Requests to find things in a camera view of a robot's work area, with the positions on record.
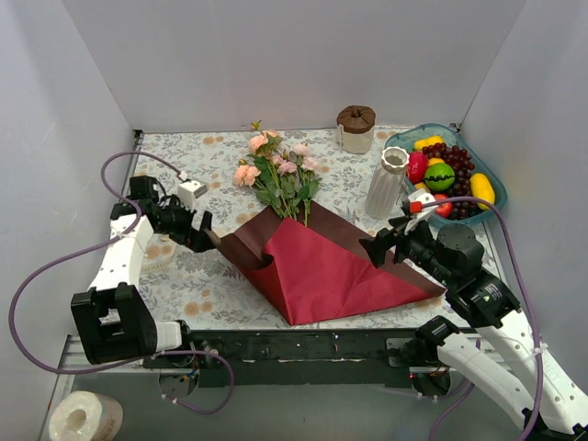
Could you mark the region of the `cream ribbon gold lettering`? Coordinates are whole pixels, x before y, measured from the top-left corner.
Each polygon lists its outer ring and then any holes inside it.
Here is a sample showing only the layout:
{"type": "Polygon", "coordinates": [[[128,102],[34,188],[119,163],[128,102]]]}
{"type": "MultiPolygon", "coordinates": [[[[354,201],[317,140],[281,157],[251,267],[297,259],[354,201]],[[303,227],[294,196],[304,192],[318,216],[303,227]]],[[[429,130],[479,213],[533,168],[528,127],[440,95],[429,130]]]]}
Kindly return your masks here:
{"type": "Polygon", "coordinates": [[[148,242],[141,264],[141,273],[149,274],[166,269],[175,258],[176,243],[167,235],[154,235],[148,242]]]}

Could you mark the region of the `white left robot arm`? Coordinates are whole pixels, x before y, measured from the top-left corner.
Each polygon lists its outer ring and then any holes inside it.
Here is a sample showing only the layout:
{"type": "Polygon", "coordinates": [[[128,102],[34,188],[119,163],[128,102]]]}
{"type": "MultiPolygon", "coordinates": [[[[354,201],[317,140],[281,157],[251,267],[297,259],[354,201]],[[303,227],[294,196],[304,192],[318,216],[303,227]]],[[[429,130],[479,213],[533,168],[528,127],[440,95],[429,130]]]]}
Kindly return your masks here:
{"type": "Polygon", "coordinates": [[[166,195],[151,176],[130,180],[127,200],[110,214],[110,237],[101,266],[85,292],[71,301],[74,323],[86,358],[93,364],[153,356],[164,351],[178,368],[188,366],[196,354],[182,321],[157,322],[142,300],[139,281],[150,240],[156,234],[194,253],[213,247],[209,238],[212,215],[204,212],[198,228],[192,225],[197,200],[205,184],[187,180],[166,195]]]}

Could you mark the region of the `red paper bouquet wrap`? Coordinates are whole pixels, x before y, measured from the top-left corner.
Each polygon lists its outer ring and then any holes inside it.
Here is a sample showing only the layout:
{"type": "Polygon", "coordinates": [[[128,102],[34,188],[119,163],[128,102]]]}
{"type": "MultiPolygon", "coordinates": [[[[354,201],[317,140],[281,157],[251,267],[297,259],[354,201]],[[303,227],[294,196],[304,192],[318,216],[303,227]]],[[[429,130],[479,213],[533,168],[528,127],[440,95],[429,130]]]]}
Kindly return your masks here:
{"type": "Polygon", "coordinates": [[[374,267],[367,233],[313,203],[309,222],[263,209],[217,240],[221,254],[290,325],[303,325],[434,299],[444,288],[406,264],[374,267]]]}

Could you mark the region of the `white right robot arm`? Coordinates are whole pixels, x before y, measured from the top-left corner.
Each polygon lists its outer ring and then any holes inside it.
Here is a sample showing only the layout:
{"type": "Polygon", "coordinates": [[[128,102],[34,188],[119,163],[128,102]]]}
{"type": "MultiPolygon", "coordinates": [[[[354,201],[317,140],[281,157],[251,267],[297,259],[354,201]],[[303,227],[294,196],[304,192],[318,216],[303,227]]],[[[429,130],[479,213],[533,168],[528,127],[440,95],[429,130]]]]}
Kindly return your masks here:
{"type": "Polygon", "coordinates": [[[446,288],[446,300],[502,357],[483,354],[457,326],[436,316],[420,326],[415,352],[426,365],[448,365],[498,404],[530,440],[584,440],[587,395],[566,374],[535,333],[513,292],[481,263],[484,248],[459,223],[432,234],[427,221],[390,220],[373,238],[361,240],[372,264],[381,267],[389,249],[409,259],[446,288]]]}

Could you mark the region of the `pink artificial flower bunch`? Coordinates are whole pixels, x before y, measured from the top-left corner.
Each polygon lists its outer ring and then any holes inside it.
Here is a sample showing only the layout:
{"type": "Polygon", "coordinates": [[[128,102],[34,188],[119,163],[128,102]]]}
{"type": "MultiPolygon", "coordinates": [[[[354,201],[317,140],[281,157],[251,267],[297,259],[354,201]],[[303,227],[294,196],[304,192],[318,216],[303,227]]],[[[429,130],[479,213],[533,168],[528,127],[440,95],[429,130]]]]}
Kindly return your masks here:
{"type": "Polygon", "coordinates": [[[251,188],[258,201],[280,218],[308,224],[311,202],[322,181],[318,161],[306,143],[286,147],[283,137],[262,129],[259,120],[250,127],[254,136],[248,142],[249,154],[238,162],[232,183],[251,188]]]}

